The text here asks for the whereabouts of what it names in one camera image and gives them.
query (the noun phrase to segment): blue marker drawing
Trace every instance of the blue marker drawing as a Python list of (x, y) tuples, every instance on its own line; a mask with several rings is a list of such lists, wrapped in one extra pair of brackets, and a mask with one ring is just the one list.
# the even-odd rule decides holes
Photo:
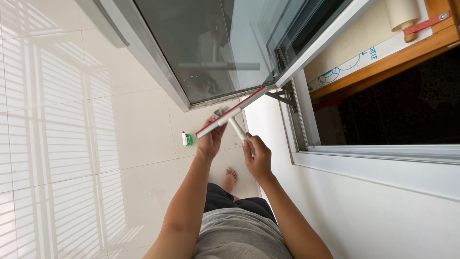
[[(367, 54), (367, 52), (361, 52), (361, 55), (364, 56), (364, 54)], [(358, 60), (356, 60), (356, 62), (351, 67), (349, 67), (347, 69), (341, 69), (341, 68), (336, 66), (333, 69), (331, 69), (331, 70), (327, 71), (326, 73), (322, 74), (321, 76), (319, 76), (318, 77), (319, 87), (322, 87), (323, 84), (325, 84), (325, 83), (334, 82), (339, 77), (340, 71), (347, 71), (347, 70), (352, 69), (356, 64), (358, 64), (359, 59), (361, 58), (361, 55), (358, 56)]]

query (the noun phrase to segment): white tile floor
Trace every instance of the white tile floor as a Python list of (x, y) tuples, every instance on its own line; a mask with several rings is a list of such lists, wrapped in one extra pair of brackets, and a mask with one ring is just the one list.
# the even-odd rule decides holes
[[(181, 132), (216, 107), (183, 113), (73, 0), (3, 0), (0, 19), (0, 258), (141, 258), (196, 151)], [(259, 196), (231, 127), (209, 180), (228, 166)]]

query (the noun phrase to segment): glass pane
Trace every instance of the glass pane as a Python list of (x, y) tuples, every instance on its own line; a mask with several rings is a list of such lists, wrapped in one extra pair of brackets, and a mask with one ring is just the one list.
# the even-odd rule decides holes
[(135, 0), (191, 104), (274, 83), (351, 0)]

